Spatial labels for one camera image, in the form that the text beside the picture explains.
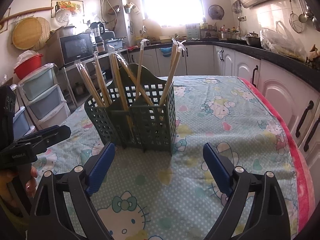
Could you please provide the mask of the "left hand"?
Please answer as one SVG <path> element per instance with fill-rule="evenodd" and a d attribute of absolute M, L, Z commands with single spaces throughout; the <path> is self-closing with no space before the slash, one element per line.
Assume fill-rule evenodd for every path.
<path fill-rule="evenodd" d="M 12 173 L 11 171 L 1 171 L 1 198 L 5 202 L 5 204 L 8 204 L 11 207 L 17 207 L 17 203 L 14 200 L 12 194 L 10 193 L 7 184 L 10 183 L 16 176 L 18 176 L 17 173 Z M 30 169 L 30 179 L 25 184 L 25 191 L 28 197 L 35 196 L 37 176 L 37 169 L 32 166 Z"/>

